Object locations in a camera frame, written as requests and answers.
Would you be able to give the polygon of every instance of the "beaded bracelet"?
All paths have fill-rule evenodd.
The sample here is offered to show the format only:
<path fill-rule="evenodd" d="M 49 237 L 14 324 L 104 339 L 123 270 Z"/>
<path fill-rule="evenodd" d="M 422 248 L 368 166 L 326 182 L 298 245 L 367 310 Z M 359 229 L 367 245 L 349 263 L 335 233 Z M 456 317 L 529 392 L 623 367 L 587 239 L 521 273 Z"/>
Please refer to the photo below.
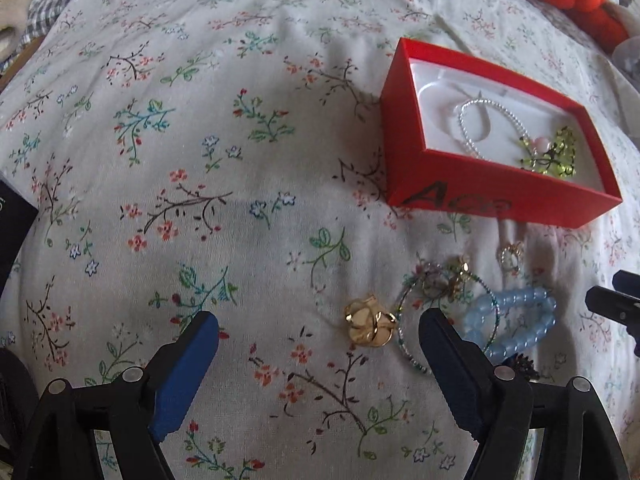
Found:
<path fill-rule="evenodd" d="M 402 330 L 402 310 L 404 309 L 404 302 L 406 301 L 407 296 L 411 293 L 412 290 L 414 290 L 415 285 L 420 281 L 420 279 L 425 280 L 427 276 L 429 276 L 432 273 L 438 273 L 443 276 L 446 276 L 446 270 L 439 264 L 430 262 L 426 264 L 426 267 L 427 267 L 426 270 L 421 275 L 415 276 L 414 279 L 411 280 L 411 282 L 405 285 L 404 291 L 402 292 L 402 295 L 400 296 L 400 300 L 398 301 L 398 307 L 396 308 L 396 320 L 398 321 L 398 346 L 400 347 L 402 353 L 405 355 L 408 361 L 412 364 L 412 366 L 423 374 L 431 373 L 431 369 L 428 366 L 425 366 L 419 363 L 411 354 L 411 352 L 409 352 L 408 348 L 406 347 L 406 344 L 404 343 L 404 332 Z M 482 278 L 480 278 L 476 274 L 467 270 L 466 267 L 463 267 L 462 269 L 460 269 L 459 274 L 460 276 L 463 277 L 463 279 L 468 278 L 473 280 L 476 283 L 479 283 L 482 286 L 482 288 L 484 288 L 487 296 L 490 298 L 491 306 L 494 308 L 494 312 L 495 312 L 494 330 L 491 334 L 491 337 L 489 338 L 486 345 L 484 346 L 484 349 L 482 350 L 482 352 L 487 352 L 487 350 L 489 349 L 489 346 L 491 346 L 491 344 L 495 340 L 495 335 L 498 332 L 498 325 L 500 325 L 500 311 L 498 307 L 498 300 L 496 299 L 494 292 L 482 280 Z"/>
<path fill-rule="evenodd" d="M 505 312 L 512 307 L 524 306 L 540 308 L 540 318 L 528 330 L 519 335 L 513 335 L 500 339 L 491 346 L 484 354 L 494 365 L 500 364 L 507 357 L 516 353 L 522 353 L 527 348 L 532 348 L 540 341 L 549 329 L 556 323 L 554 310 L 557 302 L 549 294 L 546 288 L 541 286 L 520 288 L 516 290 L 503 290 L 494 296 L 480 296 L 476 299 L 474 307 L 467 311 L 462 320 L 463 333 L 460 334 L 462 339 L 480 344 L 482 341 L 482 333 L 480 329 L 484 325 L 484 318 L 491 312 L 493 301 L 497 299 L 500 309 Z"/>

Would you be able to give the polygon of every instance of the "white fabric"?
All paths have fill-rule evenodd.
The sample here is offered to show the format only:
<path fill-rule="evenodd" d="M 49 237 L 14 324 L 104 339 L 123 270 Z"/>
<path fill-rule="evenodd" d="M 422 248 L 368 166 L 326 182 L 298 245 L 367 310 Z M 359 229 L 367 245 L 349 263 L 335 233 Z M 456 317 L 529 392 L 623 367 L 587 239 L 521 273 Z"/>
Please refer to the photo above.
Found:
<path fill-rule="evenodd" d="M 387 206 L 378 98 L 402 35 L 584 104 L 623 205 L 580 230 Z M 370 292 L 391 306 L 420 259 L 466 253 L 495 290 L 553 290 L 560 319 L 536 367 L 593 381 L 638 471 L 634 342 L 584 305 L 590 286 L 640 270 L 628 90 L 526 0 L 73 0 L 0 95 L 0 169 L 40 207 L 0 342 L 39 389 L 102 383 L 211 310 L 220 349 L 162 445 L 176 478 L 459 479 L 475 445 L 436 382 L 395 344 L 350 351 L 342 309 Z M 497 249 L 519 240 L 522 274 L 503 276 Z M 441 307 L 457 320 L 463 300 Z"/>

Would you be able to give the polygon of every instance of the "earring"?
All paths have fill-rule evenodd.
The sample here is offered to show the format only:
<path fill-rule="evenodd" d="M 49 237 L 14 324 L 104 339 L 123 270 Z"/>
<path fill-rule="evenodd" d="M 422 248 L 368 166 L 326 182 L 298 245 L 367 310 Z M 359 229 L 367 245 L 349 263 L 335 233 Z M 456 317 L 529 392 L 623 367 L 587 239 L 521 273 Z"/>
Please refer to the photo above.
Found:
<path fill-rule="evenodd" d="M 536 154 L 531 158 L 523 158 L 521 164 L 529 166 L 531 171 L 540 174 L 549 174 L 558 178 L 567 178 L 575 175 L 575 137 L 574 131 L 564 126 L 556 131 L 554 142 L 548 139 L 544 142 L 537 139 L 534 142 Z M 520 138 L 524 146 L 529 149 L 527 139 Z"/>
<path fill-rule="evenodd" d="M 398 325 L 396 316 L 386 311 L 372 295 L 366 300 L 351 301 L 344 308 L 349 324 L 349 338 L 359 346 L 384 346 L 393 337 Z"/>

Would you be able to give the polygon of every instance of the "blue beaded bracelet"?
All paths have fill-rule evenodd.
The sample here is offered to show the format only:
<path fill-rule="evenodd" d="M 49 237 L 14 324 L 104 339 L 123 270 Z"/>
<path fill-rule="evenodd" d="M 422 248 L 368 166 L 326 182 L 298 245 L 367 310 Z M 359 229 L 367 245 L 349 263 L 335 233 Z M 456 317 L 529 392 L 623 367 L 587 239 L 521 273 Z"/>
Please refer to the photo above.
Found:
<path fill-rule="evenodd" d="M 480 296 L 470 308 L 462 320 L 463 333 L 462 339 L 476 343 L 482 346 L 484 335 L 481 332 L 485 319 L 492 314 L 493 299 L 488 294 Z M 521 353 L 527 348 L 532 348 L 540 341 L 555 325 L 556 318 L 554 310 L 556 309 L 556 300 L 549 295 L 548 291 L 541 287 L 521 288 L 517 290 L 504 290 L 495 293 L 495 299 L 501 312 L 505 312 L 515 306 L 536 307 L 540 308 L 540 318 L 534 325 L 524 332 L 513 337 L 507 337 L 492 342 L 489 348 L 485 349 L 484 354 L 493 364 L 500 364 L 507 357 L 515 353 Z"/>

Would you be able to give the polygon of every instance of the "jewelry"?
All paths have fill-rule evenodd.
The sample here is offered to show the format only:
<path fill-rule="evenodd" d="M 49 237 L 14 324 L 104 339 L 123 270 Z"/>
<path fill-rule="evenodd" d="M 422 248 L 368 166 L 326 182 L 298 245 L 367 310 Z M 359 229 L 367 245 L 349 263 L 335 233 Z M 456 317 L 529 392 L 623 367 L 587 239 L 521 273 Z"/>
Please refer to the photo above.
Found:
<path fill-rule="evenodd" d="M 520 272 L 520 258 L 523 254 L 522 242 L 507 244 L 498 250 L 500 268 L 505 274 L 518 274 Z"/>
<path fill-rule="evenodd" d="M 400 347 L 404 356 L 408 359 L 408 361 L 412 364 L 412 366 L 423 374 L 430 374 L 431 369 L 428 366 L 425 366 L 418 362 L 414 356 L 409 352 L 406 344 L 404 342 L 404 332 L 402 330 L 402 311 L 404 309 L 404 302 L 406 301 L 407 296 L 414 290 L 415 285 L 422 280 L 424 280 L 435 274 L 444 277 L 447 279 L 447 282 L 452 285 L 455 283 L 455 280 L 473 280 L 476 283 L 479 283 L 482 288 L 484 288 L 486 292 L 486 297 L 491 298 L 491 306 L 494 308 L 495 312 L 495 323 L 494 323 L 494 331 L 489 338 L 489 341 L 484 346 L 484 352 L 487 352 L 491 344 L 495 339 L 495 335 L 498 332 L 498 325 L 500 325 L 500 313 L 498 310 L 498 300 L 496 299 L 493 291 L 487 286 L 487 284 L 480 278 L 476 276 L 474 273 L 468 270 L 468 263 L 466 263 L 462 258 L 459 259 L 460 266 L 458 267 L 449 267 L 446 269 L 445 267 L 435 264 L 435 263 L 427 263 L 426 269 L 423 273 L 414 276 L 414 278 L 408 282 L 405 287 L 402 295 L 400 296 L 400 300 L 398 301 L 398 308 L 396 309 L 396 319 L 398 320 L 398 346 Z"/>
<path fill-rule="evenodd" d="M 393 337 L 398 321 L 378 303 L 374 295 L 352 301 L 344 308 L 349 338 L 360 346 L 384 346 Z"/>
<path fill-rule="evenodd" d="M 520 163 L 527 164 L 531 171 L 540 174 L 551 173 L 558 178 L 575 175 L 575 137 L 574 131 L 568 126 L 556 131 L 554 142 L 549 141 L 544 145 L 541 144 L 537 153 L 530 149 L 531 139 L 529 137 L 522 136 L 520 141 L 531 153 L 531 157 L 523 158 Z"/>
<path fill-rule="evenodd" d="M 554 140 L 548 137 L 538 137 L 533 140 L 519 118 L 508 111 L 504 105 L 491 99 L 469 99 L 462 103 L 458 110 L 458 124 L 465 139 L 463 144 L 472 156 L 480 160 L 488 160 L 480 153 L 466 130 L 464 115 L 466 110 L 473 105 L 491 106 L 511 122 L 518 133 L 520 142 L 529 153 L 527 158 L 520 159 L 520 163 L 528 166 L 531 171 L 540 174 L 551 173 L 558 178 L 566 178 L 575 174 L 575 137 L 571 128 L 564 126 L 556 131 Z"/>
<path fill-rule="evenodd" d="M 500 364 L 505 358 L 522 353 L 527 348 L 532 348 L 556 324 L 554 310 L 557 302 L 545 288 L 537 286 L 535 288 L 504 290 L 492 296 L 480 296 L 476 300 L 474 306 L 467 311 L 463 318 L 463 334 L 460 335 L 462 339 L 472 341 L 480 346 L 484 339 L 481 328 L 484 326 L 485 317 L 494 308 L 494 300 L 497 300 L 502 312 L 514 306 L 538 306 L 542 315 L 530 329 L 499 341 L 492 341 L 488 350 L 485 347 L 484 354 L 493 364 Z"/>
<path fill-rule="evenodd" d="M 546 139 L 544 139 L 544 137 L 540 137 L 539 139 L 536 139 L 536 140 L 531 140 L 531 137 L 529 137 L 529 134 L 527 133 L 527 129 L 524 127 L 524 124 L 522 124 L 519 118 L 513 115 L 510 111 L 507 110 L 507 108 L 505 108 L 499 102 L 493 101 L 491 99 L 484 99 L 484 98 L 469 99 L 468 101 L 465 101 L 460 105 L 460 110 L 458 111 L 458 124 L 460 125 L 460 130 L 462 130 L 462 136 L 465 138 L 465 148 L 475 158 L 479 158 L 480 160 L 488 160 L 487 158 L 482 156 L 481 153 L 478 151 L 478 147 L 476 146 L 475 142 L 471 140 L 471 137 L 469 137 L 469 133 L 466 130 L 464 115 L 465 115 L 466 109 L 472 105 L 491 106 L 492 108 L 495 108 L 496 110 L 498 110 L 508 120 L 510 120 L 511 124 L 513 124 L 513 127 L 518 132 L 519 134 L 518 136 L 520 137 L 520 140 L 525 139 L 523 140 L 524 147 L 529 152 L 529 155 L 532 159 L 536 158 L 536 156 L 538 155 L 536 146 L 537 145 L 540 145 L 542 147 L 545 146 Z"/>

